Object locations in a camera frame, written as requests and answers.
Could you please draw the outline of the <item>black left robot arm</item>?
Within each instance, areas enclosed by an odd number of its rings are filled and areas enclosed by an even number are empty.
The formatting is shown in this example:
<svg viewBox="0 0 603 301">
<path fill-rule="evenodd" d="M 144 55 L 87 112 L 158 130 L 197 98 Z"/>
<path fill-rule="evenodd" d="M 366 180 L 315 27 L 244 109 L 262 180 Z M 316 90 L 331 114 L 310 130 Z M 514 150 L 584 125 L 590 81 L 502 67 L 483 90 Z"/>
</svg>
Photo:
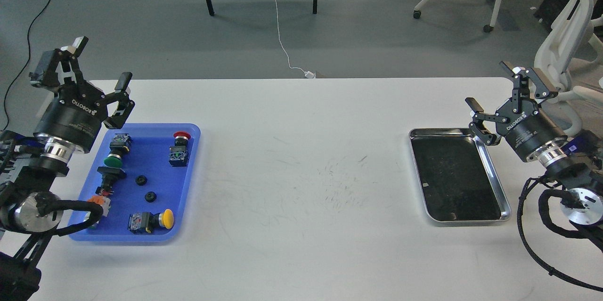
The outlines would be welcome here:
<svg viewBox="0 0 603 301">
<path fill-rule="evenodd" d="M 88 153 L 102 126 L 120 129 L 134 102 L 130 72 L 112 93 L 84 80 L 78 65 L 87 37 L 44 52 L 30 83 L 52 91 L 53 99 L 33 137 L 5 130 L 1 134 L 1 230 L 27 234 L 13 256 L 1 254 L 1 299 L 26 301 L 39 289 L 37 264 L 54 236 L 84 230 L 103 216 L 95 202 L 63 200 L 50 191 L 54 179 L 69 172 L 74 153 Z"/>
</svg>

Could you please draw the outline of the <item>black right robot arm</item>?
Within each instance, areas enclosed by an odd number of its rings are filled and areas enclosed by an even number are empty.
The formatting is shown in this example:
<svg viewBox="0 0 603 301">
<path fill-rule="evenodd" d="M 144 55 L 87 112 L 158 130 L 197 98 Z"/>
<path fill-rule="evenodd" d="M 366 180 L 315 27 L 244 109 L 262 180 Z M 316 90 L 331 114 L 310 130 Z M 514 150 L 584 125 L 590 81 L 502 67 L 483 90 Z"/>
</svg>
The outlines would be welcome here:
<svg viewBox="0 0 603 301">
<path fill-rule="evenodd" d="M 551 276 L 570 284 L 601 292 L 600 286 L 575 279 L 546 263 L 530 247 L 523 230 L 523 208 L 536 185 L 545 189 L 538 198 L 543 225 L 560 236 L 586 239 L 602 248 L 602 170 L 594 155 L 572 151 L 568 136 L 543 112 L 541 103 L 558 96 L 557 88 L 537 68 L 500 66 L 513 83 L 511 96 L 493 113 L 487 114 L 474 98 L 465 102 L 472 111 L 469 129 L 486 145 L 506 140 L 521 161 L 537 161 L 545 174 L 525 181 L 519 196 L 517 227 L 530 257 Z"/>
</svg>

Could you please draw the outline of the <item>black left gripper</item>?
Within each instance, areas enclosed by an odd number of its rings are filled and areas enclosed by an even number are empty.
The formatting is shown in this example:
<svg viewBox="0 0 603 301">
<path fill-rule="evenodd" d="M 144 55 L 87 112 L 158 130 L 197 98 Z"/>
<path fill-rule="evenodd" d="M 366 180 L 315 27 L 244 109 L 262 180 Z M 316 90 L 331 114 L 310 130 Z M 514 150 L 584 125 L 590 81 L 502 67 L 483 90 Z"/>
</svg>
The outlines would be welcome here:
<svg viewBox="0 0 603 301">
<path fill-rule="evenodd" d="M 34 72 L 29 73 L 30 85 L 54 93 L 34 136 L 45 142 L 51 137 L 60 138 L 76 146 L 78 152 L 89 153 L 101 125 L 108 129 L 121 129 L 134 108 L 130 99 L 131 72 L 123 72 L 113 93 L 105 94 L 86 82 L 78 65 L 89 38 L 78 37 L 70 46 L 43 52 Z M 57 67 L 64 73 L 73 72 L 75 82 L 60 85 Z"/>
</svg>

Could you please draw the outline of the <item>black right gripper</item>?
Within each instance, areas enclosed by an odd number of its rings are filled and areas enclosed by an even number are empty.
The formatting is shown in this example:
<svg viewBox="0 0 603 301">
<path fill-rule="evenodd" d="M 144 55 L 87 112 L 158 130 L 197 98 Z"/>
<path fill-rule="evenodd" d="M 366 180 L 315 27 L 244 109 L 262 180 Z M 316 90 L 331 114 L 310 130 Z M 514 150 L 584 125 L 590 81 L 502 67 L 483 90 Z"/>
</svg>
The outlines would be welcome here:
<svg viewBox="0 0 603 301">
<path fill-rule="evenodd" d="M 537 159 L 536 152 L 545 145 L 562 144 L 567 135 L 542 110 L 533 97 L 548 100 L 558 96 L 558 89 L 539 68 L 514 66 L 500 61 L 500 67 L 513 83 L 511 98 L 495 114 L 485 114 L 473 97 L 465 103 L 472 111 L 469 128 L 486 145 L 498 145 L 504 138 L 522 162 Z"/>
</svg>

